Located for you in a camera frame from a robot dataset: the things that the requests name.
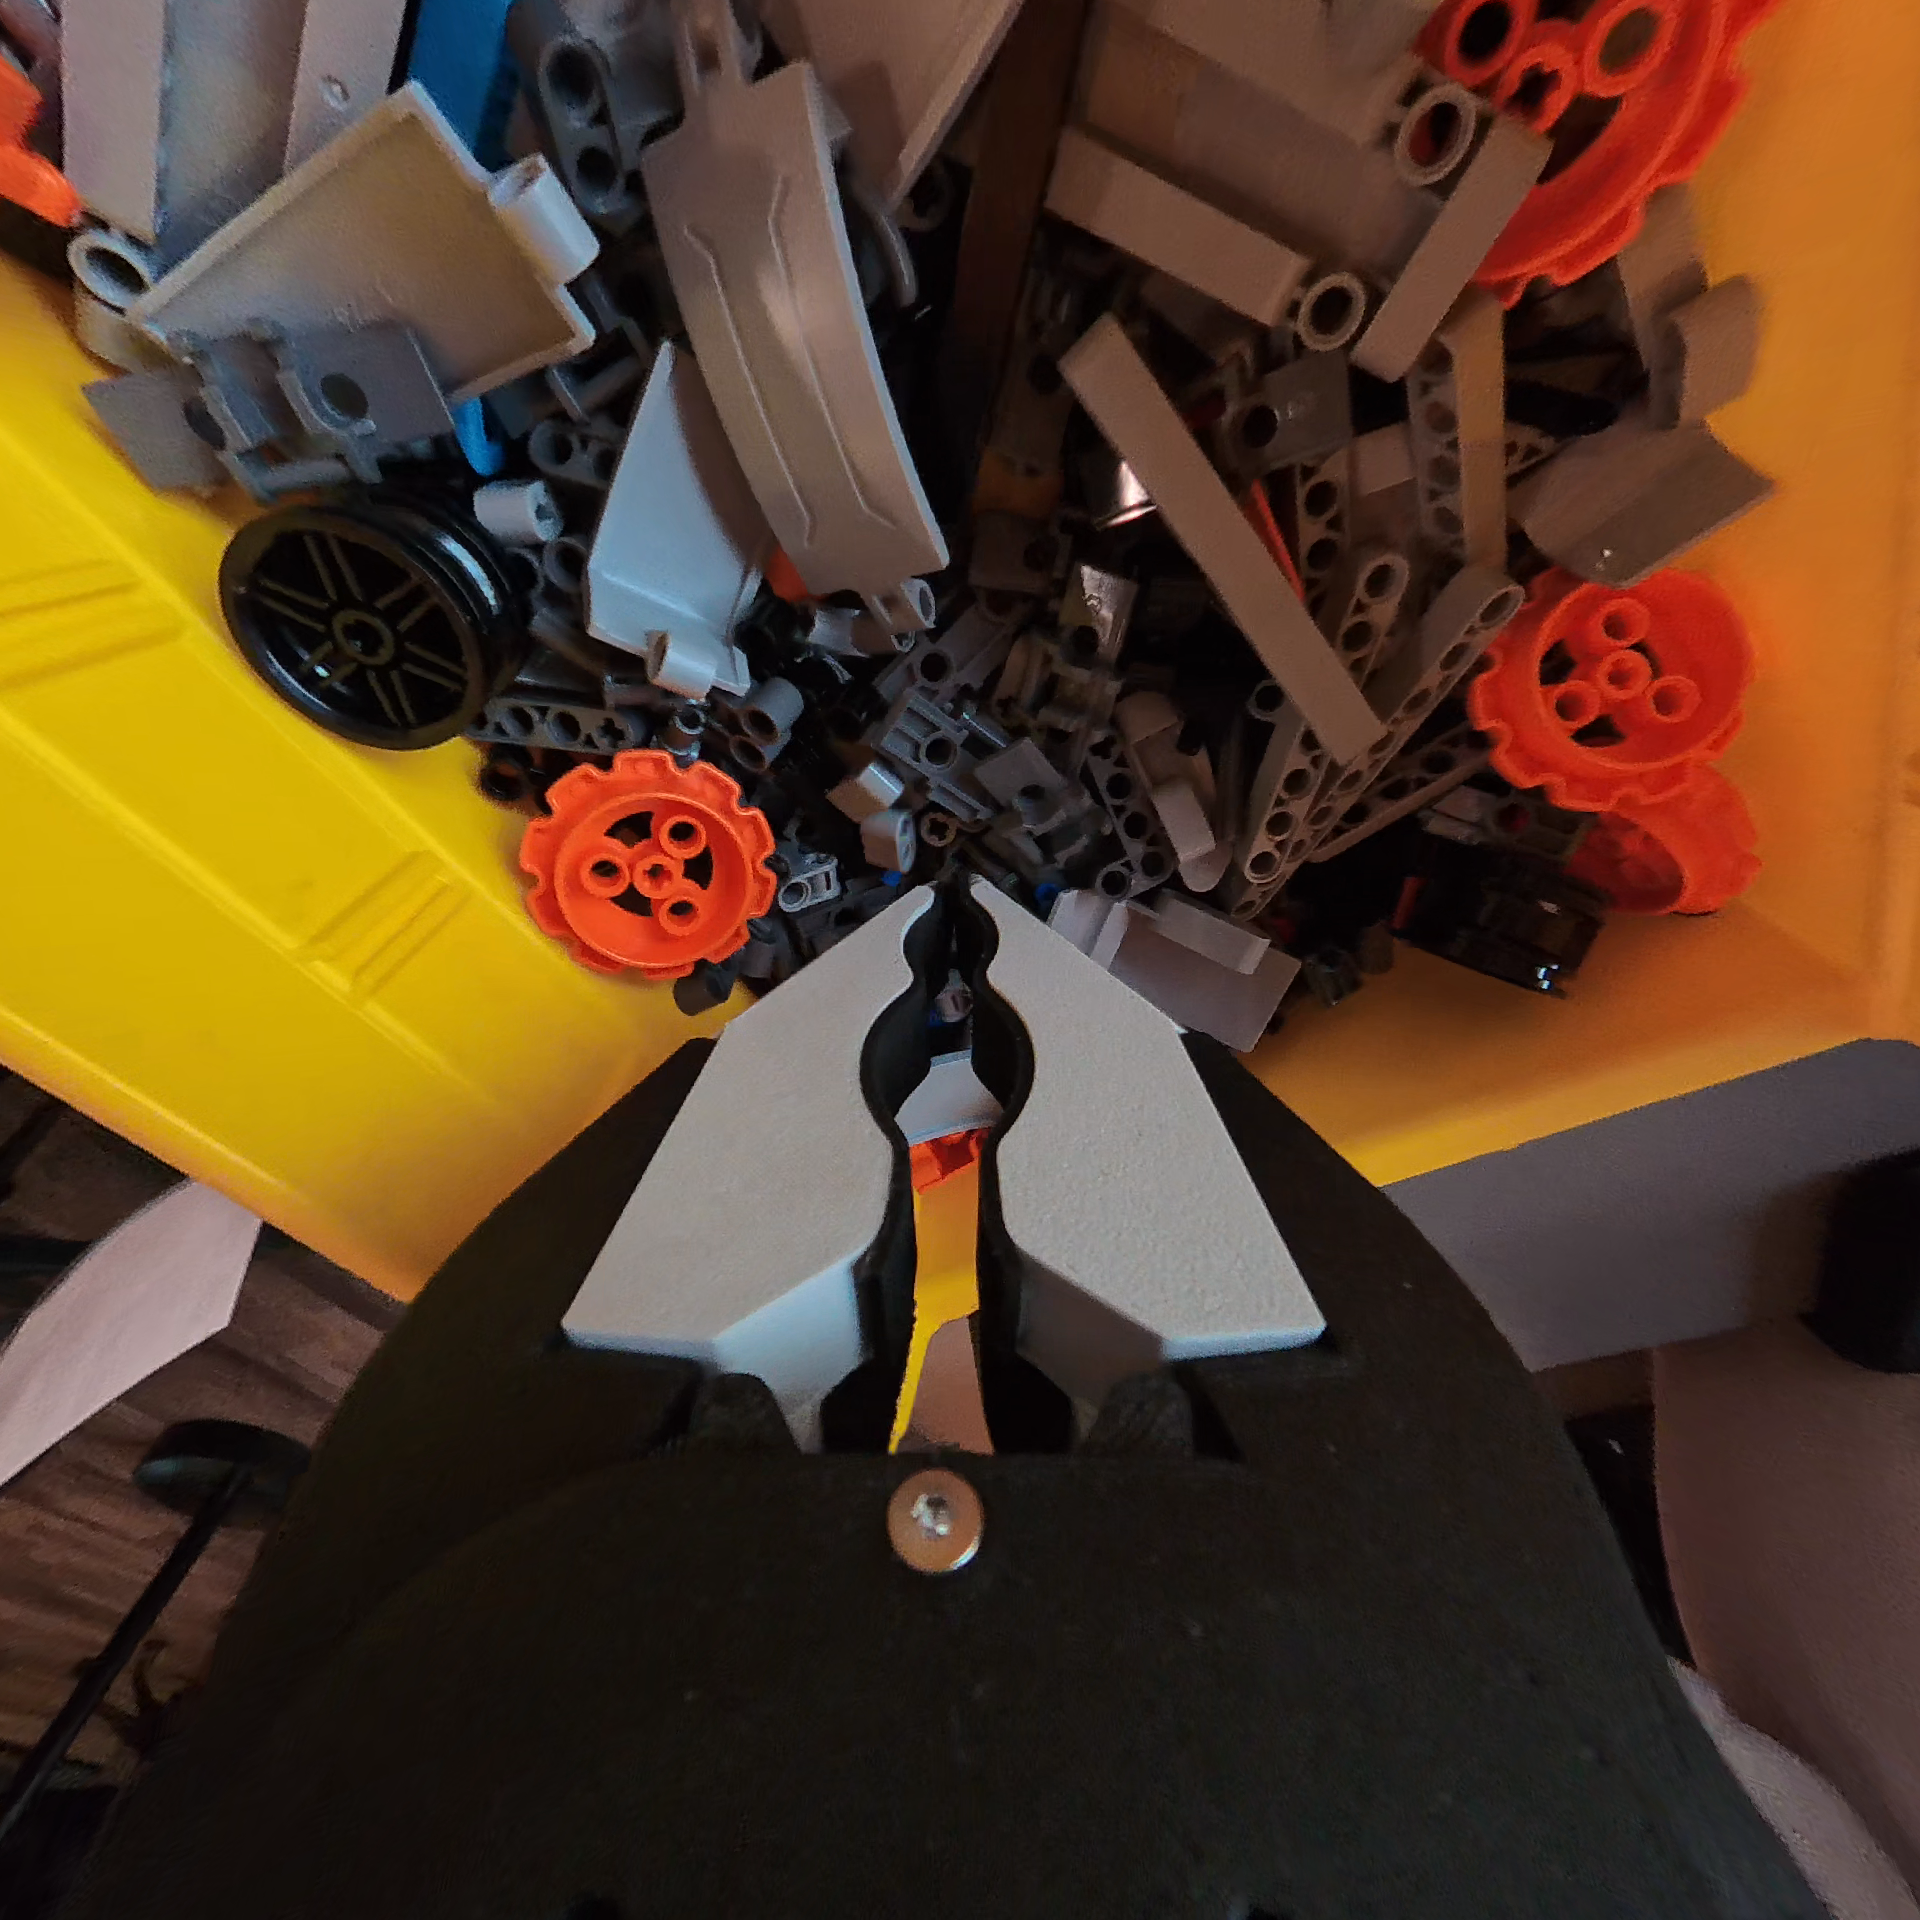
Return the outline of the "yellow plastic bin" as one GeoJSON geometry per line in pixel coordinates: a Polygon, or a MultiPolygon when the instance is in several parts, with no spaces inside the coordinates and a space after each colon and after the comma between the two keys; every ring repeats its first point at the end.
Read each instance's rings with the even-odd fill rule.
{"type": "MultiPolygon", "coordinates": [[[[1915,1039],[1915,5],[1779,5],[1694,178],[1767,307],[1716,432],[1775,482],[1695,567],[1760,669],[1763,870],[1571,995],[1413,952],[1250,1066],[1397,1184],[1853,1039],[1915,1039]]],[[[147,490],[69,293],[4,257],[4,1065],[408,1295],[691,1034],[534,931],[466,751],[359,751],[216,616],[231,509],[147,490]]]]}

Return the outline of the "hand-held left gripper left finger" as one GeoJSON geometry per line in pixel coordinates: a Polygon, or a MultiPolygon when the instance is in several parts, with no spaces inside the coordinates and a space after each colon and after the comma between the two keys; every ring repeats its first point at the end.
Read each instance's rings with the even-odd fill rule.
{"type": "Polygon", "coordinates": [[[563,1330],[766,1383],[804,1449],[884,1449],[919,1264],[898,1114],[954,928],[919,887],[725,1026],[563,1330]]]}

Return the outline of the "large orange gear wheel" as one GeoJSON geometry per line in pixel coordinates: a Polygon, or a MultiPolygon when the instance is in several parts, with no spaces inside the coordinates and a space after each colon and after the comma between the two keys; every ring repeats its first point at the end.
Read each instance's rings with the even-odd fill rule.
{"type": "Polygon", "coordinates": [[[1754,648],[1723,589],[1683,568],[1637,587],[1552,567],[1468,683],[1471,727],[1516,787],[1571,810],[1667,800],[1744,720],[1754,648]]]}
{"type": "Polygon", "coordinates": [[[1446,2],[1421,57],[1550,142],[1550,158],[1474,281],[1503,305],[1568,286],[1638,234],[1747,94],[1748,34],[1772,2],[1446,2]]]}
{"type": "Polygon", "coordinates": [[[1758,870],[1758,827],[1740,791],[1712,765],[1692,768],[1667,795],[1604,809],[1565,865],[1613,911],[1646,919],[1716,911],[1758,870]]]}

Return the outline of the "black spoked wheel rim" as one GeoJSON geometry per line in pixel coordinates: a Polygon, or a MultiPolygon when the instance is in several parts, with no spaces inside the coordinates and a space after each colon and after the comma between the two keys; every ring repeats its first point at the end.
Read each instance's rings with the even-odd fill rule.
{"type": "Polygon", "coordinates": [[[231,537],[219,597],[268,690],[376,751],[459,736],[534,646],[502,549],[420,490],[350,489],[263,512],[231,537]]]}

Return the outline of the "person's leg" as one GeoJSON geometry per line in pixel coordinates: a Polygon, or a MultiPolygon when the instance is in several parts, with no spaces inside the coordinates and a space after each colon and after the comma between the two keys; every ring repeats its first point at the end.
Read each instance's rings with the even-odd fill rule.
{"type": "Polygon", "coordinates": [[[1915,1373],[1784,1318],[1651,1379],[1685,1687],[1832,1914],[1915,1914],[1915,1373]]]}

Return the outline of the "white paper strip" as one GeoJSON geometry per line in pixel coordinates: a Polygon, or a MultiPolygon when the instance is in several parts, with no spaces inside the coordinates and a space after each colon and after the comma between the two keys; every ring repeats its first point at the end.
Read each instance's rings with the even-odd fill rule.
{"type": "Polygon", "coordinates": [[[229,1328],[260,1218],[176,1184],[95,1238],[2,1347],[2,1482],[95,1411],[229,1328]]]}

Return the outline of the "black rubber tire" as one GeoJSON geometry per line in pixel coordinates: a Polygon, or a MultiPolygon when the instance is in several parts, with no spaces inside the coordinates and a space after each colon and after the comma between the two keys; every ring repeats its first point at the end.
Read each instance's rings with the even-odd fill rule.
{"type": "Polygon", "coordinates": [[[1599,889],[1543,855],[1428,835],[1391,930],[1406,946],[1476,976],[1564,998],[1610,914],[1599,889]]]}

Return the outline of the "small orange gear wheel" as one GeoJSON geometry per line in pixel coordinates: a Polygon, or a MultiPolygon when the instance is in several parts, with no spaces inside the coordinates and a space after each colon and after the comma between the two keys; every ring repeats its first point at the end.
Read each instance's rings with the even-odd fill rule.
{"type": "Polygon", "coordinates": [[[584,969],[646,979],[730,959],[774,904],[774,832],[698,759],[637,749],[554,781],[519,840],[532,921],[584,969]]]}
{"type": "Polygon", "coordinates": [[[83,218],[83,198],[74,182],[36,146],[43,97],[31,78],[2,53],[2,198],[54,227],[71,231],[83,218]]]}

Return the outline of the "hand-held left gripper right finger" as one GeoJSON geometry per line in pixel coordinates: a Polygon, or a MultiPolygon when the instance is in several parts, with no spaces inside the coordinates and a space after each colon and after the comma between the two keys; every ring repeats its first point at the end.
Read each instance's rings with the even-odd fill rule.
{"type": "Polygon", "coordinates": [[[983,1147],[974,1347],[1002,1453],[1136,1375],[1301,1351],[1327,1318],[1187,1032],[986,880],[965,887],[983,1147]]]}

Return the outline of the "pile of building pieces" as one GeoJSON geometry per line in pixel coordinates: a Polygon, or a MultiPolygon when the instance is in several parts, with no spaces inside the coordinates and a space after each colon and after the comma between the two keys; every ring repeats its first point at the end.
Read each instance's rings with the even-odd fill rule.
{"type": "Polygon", "coordinates": [[[406,5],[4,5],[4,53],[136,477],[471,514],[534,646],[450,741],[519,839],[637,749],[766,816],[684,1011],[967,878],[1247,1049],[1410,947],[1424,839],[1596,825],[1468,713],[1532,583],[1692,571],[1772,493],[1692,178],[1476,286],[1550,142],[1438,6],[512,5],[499,174],[406,5]]]}

